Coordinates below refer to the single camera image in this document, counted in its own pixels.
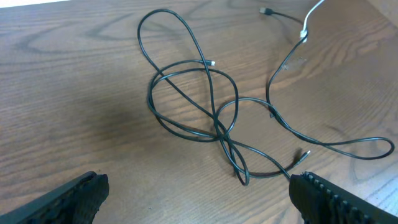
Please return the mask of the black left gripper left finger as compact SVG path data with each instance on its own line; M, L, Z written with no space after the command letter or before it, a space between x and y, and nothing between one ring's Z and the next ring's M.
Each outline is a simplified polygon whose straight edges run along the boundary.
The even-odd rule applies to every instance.
M108 176L89 171L1 215L1 223L92 223L108 195Z

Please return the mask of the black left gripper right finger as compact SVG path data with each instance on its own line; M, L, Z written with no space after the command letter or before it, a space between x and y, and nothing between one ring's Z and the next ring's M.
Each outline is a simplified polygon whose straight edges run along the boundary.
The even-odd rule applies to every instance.
M314 174L292 175L289 197L309 224L396 224L397 217Z

